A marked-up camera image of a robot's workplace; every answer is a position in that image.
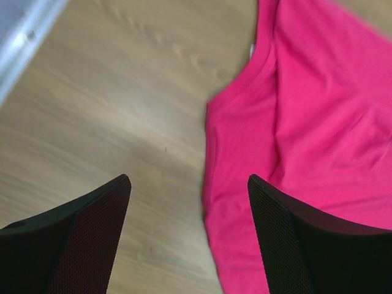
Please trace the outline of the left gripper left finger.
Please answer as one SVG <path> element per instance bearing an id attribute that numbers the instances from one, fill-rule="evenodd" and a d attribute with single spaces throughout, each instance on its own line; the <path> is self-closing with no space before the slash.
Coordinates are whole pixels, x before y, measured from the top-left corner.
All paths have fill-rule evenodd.
<path id="1" fill-rule="evenodd" d="M 129 204 L 120 175 L 1 229 L 1 293 L 106 293 Z"/>

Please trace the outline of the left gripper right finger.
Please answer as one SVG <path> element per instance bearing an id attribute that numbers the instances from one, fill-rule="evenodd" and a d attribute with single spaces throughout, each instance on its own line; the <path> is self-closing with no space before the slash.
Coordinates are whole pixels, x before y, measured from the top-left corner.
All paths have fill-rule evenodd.
<path id="1" fill-rule="evenodd" d="M 391 230 L 325 213 L 257 175 L 247 189 L 270 293 L 391 293 Z"/>

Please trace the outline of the magenta t-shirt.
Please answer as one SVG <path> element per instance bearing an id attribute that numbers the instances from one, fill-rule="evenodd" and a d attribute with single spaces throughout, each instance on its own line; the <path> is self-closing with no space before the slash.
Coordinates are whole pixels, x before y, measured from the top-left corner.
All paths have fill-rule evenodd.
<path id="1" fill-rule="evenodd" d="M 332 1 L 260 1 L 253 54 L 208 103 L 205 227 L 225 293 L 267 293 L 247 180 L 391 228 L 391 40 Z"/>

